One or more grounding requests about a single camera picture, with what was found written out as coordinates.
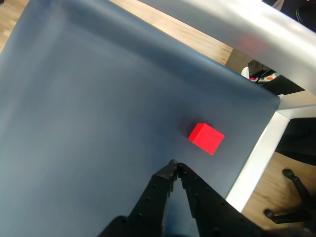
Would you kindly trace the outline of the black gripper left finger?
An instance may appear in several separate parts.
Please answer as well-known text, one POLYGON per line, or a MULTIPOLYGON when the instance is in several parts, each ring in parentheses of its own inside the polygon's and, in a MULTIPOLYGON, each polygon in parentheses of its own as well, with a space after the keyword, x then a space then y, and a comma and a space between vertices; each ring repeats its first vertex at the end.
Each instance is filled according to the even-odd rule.
POLYGON ((100 237, 161 237, 165 229, 167 200, 176 181, 178 163, 168 165, 152 175, 129 216, 118 216, 99 234, 100 237))

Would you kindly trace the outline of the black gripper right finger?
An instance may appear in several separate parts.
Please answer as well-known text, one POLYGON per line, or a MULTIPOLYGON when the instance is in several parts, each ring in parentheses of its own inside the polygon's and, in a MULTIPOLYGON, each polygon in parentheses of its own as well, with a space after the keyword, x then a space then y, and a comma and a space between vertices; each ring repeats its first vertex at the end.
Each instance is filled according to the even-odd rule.
POLYGON ((178 164, 192 217, 201 237, 263 237, 263 230, 244 217, 191 168, 178 164))

